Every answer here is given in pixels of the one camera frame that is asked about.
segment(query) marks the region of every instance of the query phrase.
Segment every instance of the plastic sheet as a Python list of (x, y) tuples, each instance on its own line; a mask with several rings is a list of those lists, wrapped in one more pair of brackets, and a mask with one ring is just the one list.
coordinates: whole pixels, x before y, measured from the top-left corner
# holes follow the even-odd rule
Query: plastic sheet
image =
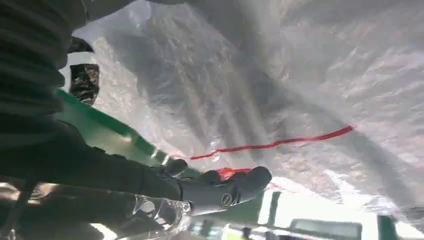
[(75, 33), (95, 108), (202, 171), (263, 165), (424, 229), (423, 1), (135, 4)]

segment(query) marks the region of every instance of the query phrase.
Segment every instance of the gloved hand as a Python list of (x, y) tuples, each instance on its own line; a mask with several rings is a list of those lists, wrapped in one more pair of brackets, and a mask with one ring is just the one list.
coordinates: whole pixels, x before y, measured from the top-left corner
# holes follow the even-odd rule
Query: gloved hand
[(196, 178), (176, 178), (186, 168), (187, 163), (178, 159), (166, 166), (153, 166), (151, 169), (179, 191), (180, 201), (190, 203), (193, 215), (221, 212), (252, 200), (265, 189), (272, 178), (270, 171), (262, 166), (248, 173), (237, 172), (224, 181), (215, 170), (207, 171)]

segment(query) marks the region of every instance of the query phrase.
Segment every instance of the glove logo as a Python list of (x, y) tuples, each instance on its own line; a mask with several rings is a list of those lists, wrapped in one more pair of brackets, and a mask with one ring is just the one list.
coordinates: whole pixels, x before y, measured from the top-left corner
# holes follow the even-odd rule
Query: glove logo
[(225, 193), (221, 198), (222, 209), (228, 209), (233, 203), (233, 197), (229, 193)]

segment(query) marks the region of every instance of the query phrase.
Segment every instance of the red object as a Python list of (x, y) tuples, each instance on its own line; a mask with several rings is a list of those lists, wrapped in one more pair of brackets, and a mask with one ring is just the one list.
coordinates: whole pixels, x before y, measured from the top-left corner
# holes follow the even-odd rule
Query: red object
[(290, 139), (283, 139), (279, 141), (272, 142), (270, 144), (264, 144), (264, 145), (246, 145), (246, 146), (239, 146), (239, 147), (233, 147), (233, 148), (222, 148), (222, 149), (216, 149), (212, 151), (211, 153), (200, 155), (200, 156), (192, 156), (190, 157), (190, 160), (198, 160), (198, 159), (205, 159), (210, 158), (213, 155), (217, 153), (232, 153), (232, 152), (238, 152), (243, 150), (259, 150), (259, 149), (270, 149), (273, 147), (276, 147), (281, 144), (291, 144), (291, 143), (301, 143), (301, 142), (318, 142), (318, 141), (324, 141), (327, 139), (335, 138), (343, 134), (347, 134), (350, 131), (354, 129), (353, 126), (347, 126), (345, 128), (342, 128), (337, 131), (333, 131), (324, 135), (320, 136), (305, 136), (305, 137), (297, 137), (297, 138), (290, 138)]
[(231, 178), (231, 176), (233, 176), (235, 173), (239, 173), (239, 172), (248, 173), (251, 170), (252, 170), (251, 168), (232, 169), (229, 167), (224, 167), (224, 168), (217, 169), (216, 171), (219, 173), (219, 175), (221, 176), (223, 180), (227, 180)]

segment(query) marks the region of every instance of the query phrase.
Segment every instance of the red stripe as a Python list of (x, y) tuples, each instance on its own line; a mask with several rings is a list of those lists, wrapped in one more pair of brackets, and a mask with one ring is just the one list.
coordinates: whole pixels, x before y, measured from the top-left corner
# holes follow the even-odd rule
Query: red stripe
[(333, 131), (324, 135), (320, 136), (305, 136), (305, 137), (297, 137), (297, 138), (290, 138), (290, 139), (283, 139), (279, 141), (275, 141), (270, 144), (264, 144), (264, 145), (246, 145), (246, 146), (239, 146), (239, 147), (233, 147), (233, 148), (223, 148), (223, 149), (216, 149), (212, 151), (211, 153), (200, 155), (200, 156), (192, 156), (190, 157), (190, 160), (198, 160), (198, 159), (205, 159), (210, 158), (213, 155), (217, 153), (232, 153), (232, 152), (238, 152), (243, 150), (258, 150), (258, 149), (270, 149), (273, 147), (276, 147), (281, 144), (291, 144), (291, 143), (304, 143), (304, 142), (318, 142), (318, 141), (324, 141), (327, 139), (335, 138), (343, 134), (347, 134), (348, 132), (352, 131), (354, 129), (353, 126), (347, 126), (345, 128), (342, 128), (337, 131)]

